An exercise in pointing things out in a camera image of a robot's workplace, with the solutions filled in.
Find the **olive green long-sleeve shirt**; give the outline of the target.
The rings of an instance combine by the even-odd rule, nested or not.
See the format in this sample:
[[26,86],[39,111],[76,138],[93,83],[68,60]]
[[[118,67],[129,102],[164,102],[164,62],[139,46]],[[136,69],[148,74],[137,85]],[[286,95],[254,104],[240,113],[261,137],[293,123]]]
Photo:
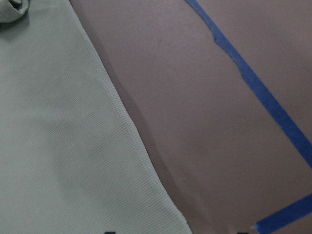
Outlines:
[[191,232],[67,0],[0,3],[0,231]]

